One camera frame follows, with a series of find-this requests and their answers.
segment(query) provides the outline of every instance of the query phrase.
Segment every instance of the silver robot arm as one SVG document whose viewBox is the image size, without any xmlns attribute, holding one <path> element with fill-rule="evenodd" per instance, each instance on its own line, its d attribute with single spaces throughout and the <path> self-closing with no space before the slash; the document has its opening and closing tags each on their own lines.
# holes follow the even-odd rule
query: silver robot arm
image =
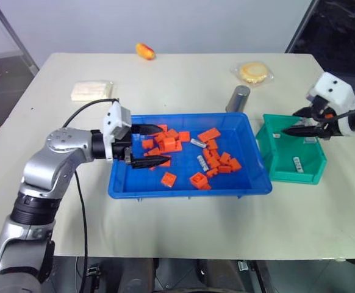
<svg viewBox="0 0 355 293">
<path fill-rule="evenodd" d="M 162 129 L 132 125 L 130 111 L 119 103 L 109 109 L 103 130 L 103 134 L 98 130 L 55 130 L 26 164 L 18 197 L 0 234 L 0 292 L 40 292 L 52 267 L 54 217 L 80 164 L 118 159 L 132 168 L 150 168 L 170 159 L 134 158 L 132 134 L 148 135 Z"/>
<path fill-rule="evenodd" d="M 90 131 L 58 129 L 26 164 L 18 197 L 0 235 L 2 277 L 26 273 L 42 283 L 49 276 L 54 217 L 77 166 L 94 160 L 92 138 Z"/>
</svg>

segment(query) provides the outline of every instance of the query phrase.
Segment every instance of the white package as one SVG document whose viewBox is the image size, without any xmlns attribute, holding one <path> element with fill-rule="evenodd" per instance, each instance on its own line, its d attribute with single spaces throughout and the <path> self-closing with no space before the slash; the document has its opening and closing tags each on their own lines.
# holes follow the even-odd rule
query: white package
<svg viewBox="0 0 355 293">
<path fill-rule="evenodd" d="M 113 83 L 110 81 L 80 81 L 72 90 L 72 101 L 94 101 L 111 97 Z"/>
</svg>

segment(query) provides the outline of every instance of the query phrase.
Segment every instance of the metal cylinder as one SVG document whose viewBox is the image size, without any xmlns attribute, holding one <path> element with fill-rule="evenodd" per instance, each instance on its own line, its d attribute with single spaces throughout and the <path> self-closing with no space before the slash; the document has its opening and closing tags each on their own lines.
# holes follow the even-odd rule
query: metal cylinder
<svg viewBox="0 0 355 293">
<path fill-rule="evenodd" d="M 243 112 L 249 93 L 251 93 L 249 87 L 245 85 L 236 86 L 232 98 L 225 108 L 226 112 Z"/>
</svg>

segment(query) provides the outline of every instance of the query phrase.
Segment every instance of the packaged cookie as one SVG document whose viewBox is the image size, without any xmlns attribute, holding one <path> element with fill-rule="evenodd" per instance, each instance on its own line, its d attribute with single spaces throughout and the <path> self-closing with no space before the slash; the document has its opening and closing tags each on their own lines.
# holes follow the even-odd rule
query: packaged cookie
<svg viewBox="0 0 355 293">
<path fill-rule="evenodd" d="M 268 83 L 274 79 L 271 70 L 260 61 L 238 63 L 231 69 L 232 73 L 250 87 Z"/>
</svg>

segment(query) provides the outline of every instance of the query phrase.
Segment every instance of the green bin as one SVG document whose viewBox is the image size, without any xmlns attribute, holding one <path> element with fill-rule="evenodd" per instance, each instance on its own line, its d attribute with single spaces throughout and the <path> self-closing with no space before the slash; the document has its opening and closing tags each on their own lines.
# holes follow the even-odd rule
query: green bin
<svg viewBox="0 0 355 293">
<path fill-rule="evenodd" d="M 263 162 L 271 180 L 318 184 L 324 172 L 326 157 L 320 143 L 306 143 L 304 137 L 282 132 L 301 118 L 264 114 L 264 125 L 256 135 Z M 303 173 L 297 172 L 294 158 L 298 157 Z"/>
</svg>

